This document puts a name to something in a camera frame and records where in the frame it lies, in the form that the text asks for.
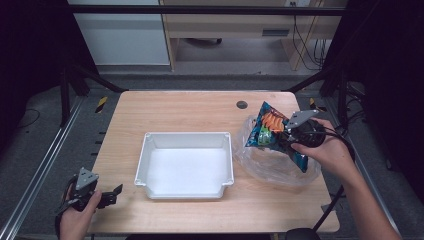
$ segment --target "chip bag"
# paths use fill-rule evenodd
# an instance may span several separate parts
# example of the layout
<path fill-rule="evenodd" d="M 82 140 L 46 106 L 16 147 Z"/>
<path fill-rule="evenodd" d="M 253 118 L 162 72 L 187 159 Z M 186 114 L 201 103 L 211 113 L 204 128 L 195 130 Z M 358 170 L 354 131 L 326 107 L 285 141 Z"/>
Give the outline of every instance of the chip bag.
<path fill-rule="evenodd" d="M 286 128 L 288 122 L 289 118 L 264 102 L 245 146 L 285 153 L 305 173 L 308 170 L 308 156 L 290 147 L 291 143 L 287 140 L 290 134 Z"/>

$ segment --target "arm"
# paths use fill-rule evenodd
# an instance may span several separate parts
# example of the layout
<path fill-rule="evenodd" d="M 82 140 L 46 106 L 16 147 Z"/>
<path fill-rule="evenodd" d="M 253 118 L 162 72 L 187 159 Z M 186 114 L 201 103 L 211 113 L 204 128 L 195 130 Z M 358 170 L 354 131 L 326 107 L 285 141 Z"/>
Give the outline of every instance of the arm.
<path fill-rule="evenodd" d="M 329 121 L 315 120 L 324 127 L 334 130 Z M 296 151 L 317 160 L 323 168 L 340 179 L 352 209 L 360 239 L 400 239 L 341 140 L 327 136 L 324 143 L 317 148 L 308 148 L 296 143 L 291 146 Z"/>
<path fill-rule="evenodd" d="M 102 193 L 96 191 L 82 212 L 70 207 L 62 215 L 60 222 L 60 240 L 82 240 L 87 234 L 91 217 L 102 198 Z"/>

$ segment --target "forearm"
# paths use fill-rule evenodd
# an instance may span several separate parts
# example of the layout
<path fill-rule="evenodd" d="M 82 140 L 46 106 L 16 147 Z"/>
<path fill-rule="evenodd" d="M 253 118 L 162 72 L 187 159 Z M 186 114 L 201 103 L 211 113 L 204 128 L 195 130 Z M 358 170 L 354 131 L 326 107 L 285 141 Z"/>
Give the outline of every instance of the forearm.
<path fill-rule="evenodd" d="M 342 184 L 360 239 L 400 239 L 358 171 L 342 179 Z"/>

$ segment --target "black and yellow tape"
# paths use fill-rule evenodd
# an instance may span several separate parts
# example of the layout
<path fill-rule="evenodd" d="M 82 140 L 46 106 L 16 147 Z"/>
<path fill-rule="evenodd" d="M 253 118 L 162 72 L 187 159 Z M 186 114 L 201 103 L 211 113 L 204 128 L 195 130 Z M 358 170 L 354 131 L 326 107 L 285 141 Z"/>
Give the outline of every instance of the black and yellow tape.
<path fill-rule="evenodd" d="M 316 109 L 316 110 L 318 110 L 318 111 L 320 111 L 320 112 L 327 112 L 327 108 L 326 108 L 326 107 L 318 107 L 318 106 L 315 104 L 315 100 L 314 100 L 313 98 L 309 98 L 309 108 L 310 108 L 311 110 Z"/>
<path fill-rule="evenodd" d="M 107 101 L 107 97 L 102 97 L 99 101 L 99 104 L 97 104 L 96 113 L 101 113 L 103 110 L 103 107 L 105 106 L 105 103 Z"/>

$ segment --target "horizontal black pole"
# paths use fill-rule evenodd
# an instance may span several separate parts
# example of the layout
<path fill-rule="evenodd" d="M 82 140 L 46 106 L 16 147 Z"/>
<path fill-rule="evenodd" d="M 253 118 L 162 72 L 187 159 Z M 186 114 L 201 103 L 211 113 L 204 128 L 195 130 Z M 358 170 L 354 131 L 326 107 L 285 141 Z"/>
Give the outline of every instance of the horizontal black pole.
<path fill-rule="evenodd" d="M 296 15 L 345 16 L 359 10 L 318 7 L 257 7 L 257 6 L 194 6 L 194 5 L 69 5 L 48 6 L 55 10 L 67 9 L 73 13 L 96 14 L 225 14 L 225 15 Z"/>

